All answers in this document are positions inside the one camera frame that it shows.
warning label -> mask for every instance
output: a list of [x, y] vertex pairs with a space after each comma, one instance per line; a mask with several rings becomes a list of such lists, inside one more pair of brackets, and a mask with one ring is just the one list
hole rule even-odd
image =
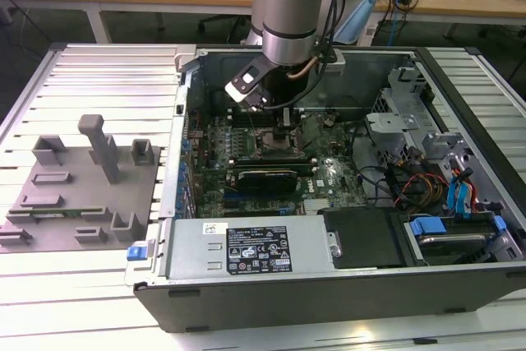
[[227, 271], [231, 275], [293, 271], [287, 227], [227, 229]]

metal slat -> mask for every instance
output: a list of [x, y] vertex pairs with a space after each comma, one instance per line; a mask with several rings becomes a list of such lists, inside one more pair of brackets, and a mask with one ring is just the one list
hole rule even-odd
[[135, 298], [54, 303], [44, 310], [38, 303], [0, 307], [0, 336], [157, 325]]
[[[433, 102], [433, 105], [435, 106], [436, 111], [442, 117], [449, 117], [449, 114], [447, 113], [447, 110], [444, 108], [444, 106], [438, 103], [435, 104], [435, 102]], [[497, 117], [497, 118], [515, 118], [515, 117], [521, 118], [522, 117], [522, 114], [520, 113], [520, 111], [516, 109], [515, 107], [473, 106], [471, 108], [471, 111], [473, 111], [473, 113], [477, 117]]]
[[495, 85], [455, 85], [457, 91], [462, 96], [473, 96], [473, 95], [493, 95], [493, 96], [504, 96], [501, 90]]
[[0, 185], [0, 206], [12, 206], [20, 194], [20, 185]]
[[448, 76], [448, 77], [454, 77], [454, 76], [485, 76], [487, 77], [487, 74], [480, 68], [462, 68], [462, 67], [443, 67], [442, 71]]
[[174, 57], [177, 52], [176, 46], [160, 48], [157, 46], [151, 47], [94, 47], [94, 46], [71, 46], [68, 45], [62, 51], [63, 57], [78, 57], [78, 56], [92, 56], [92, 57]]
[[495, 85], [488, 76], [457, 76], [450, 80], [454, 85]]
[[[35, 161], [35, 156], [31, 151], [7, 151], [0, 153], [0, 168], [33, 166]], [[166, 164], [166, 156], [161, 156], [159, 163]]]
[[458, 67], [458, 68], [464, 68], [464, 67], [472, 67], [472, 68], [478, 68], [478, 65], [473, 59], [470, 57], [470, 59], [437, 59], [436, 62], [441, 67]]
[[511, 165], [518, 173], [526, 172], [526, 158], [509, 158]]
[[526, 141], [524, 130], [490, 130], [487, 131], [495, 143], [514, 143]]
[[478, 95], [478, 96], [465, 96], [464, 101], [469, 106], [513, 106], [513, 104], [503, 96], [491, 96], [491, 95]]
[[37, 97], [33, 100], [33, 109], [84, 109], [86, 107], [171, 107], [175, 103], [175, 95], [160, 96], [105, 96], [105, 97], [84, 97], [70, 98], [62, 96]]
[[461, 51], [430, 51], [435, 59], [471, 59], [471, 55]]
[[0, 169], [0, 185], [21, 185], [31, 173], [31, 167]]
[[[14, 136], [2, 143], [2, 150], [32, 150], [38, 140], [38, 136]], [[90, 141], [84, 135], [62, 135], [60, 136], [62, 143], [66, 147], [88, 147]], [[158, 147], [168, 147], [170, 134], [169, 133], [149, 133], [149, 134], [129, 134], [129, 135], [113, 135], [115, 144], [117, 146], [132, 145], [135, 139], [149, 139], [151, 145]]]
[[493, 130], [493, 129], [513, 129], [513, 130], [524, 132], [524, 129], [526, 128], [525, 118], [479, 117], [478, 120], [488, 131]]
[[127, 108], [127, 109], [31, 109], [24, 116], [24, 121], [78, 121], [84, 114], [100, 114], [104, 121], [116, 120], [151, 120], [171, 119], [173, 109], [170, 107]]
[[45, 85], [173, 84], [173, 76], [51, 76]]
[[[124, 133], [170, 133], [170, 120], [151, 121], [105, 121], [106, 134]], [[17, 135], [78, 135], [78, 121], [30, 121], [23, 122], [14, 133]]]
[[175, 95], [175, 85], [47, 85], [42, 87], [39, 96], [112, 96], [126, 92], [124, 96], [136, 95]]
[[60, 57], [57, 62], [57, 66], [98, 66], [104, 65], [109, 66], [122, 66], [122, 67], [133, 67], [133, 66], [169, 66], [175, 70], [175, 63], [173, 57], [121, 57], [121, 56], [69, 56]]
[[173, 67], [115, 67], [115, 66], [66, 66], [55, 67], [52, 76], [93, 76], [94, 74], [109, 76], [173, 76]]

electronic device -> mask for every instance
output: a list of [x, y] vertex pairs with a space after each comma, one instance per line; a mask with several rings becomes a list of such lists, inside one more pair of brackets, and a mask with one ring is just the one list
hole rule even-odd
[[[159, 227], [126, 272], [163, 330], [467, 312], [526, 287], [526, 185], [481, 124], [523, 102], [462, 49], [334, 51], [278, 117], [222, 90], [259, 48], [178, 47]], [[474, 113], [479, 79], [509, 106]]]

blue connector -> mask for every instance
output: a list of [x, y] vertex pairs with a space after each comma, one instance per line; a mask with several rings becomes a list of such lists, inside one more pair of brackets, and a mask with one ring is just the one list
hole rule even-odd
[[447, 233], [440, 217], [418, 217], [409, 223], [415, 236]]
[[128, 247], [127, 254], [126, 254], [126, 259], [128, 259], [128, 261], [130, 261], [130, 262], [132, 262], [132, 261], [145, 261], [146, 259], [148, 259], [148, 247], [147, 246], [143, 246], [143, 247], [131, 246], [131, 247]]
[[495, 217], [493, 217], [493, 222], [495, 223], [495, 226], [499, 233], [504, 232], [508, 228], [506, 222], [500, 215], [496, 215]]

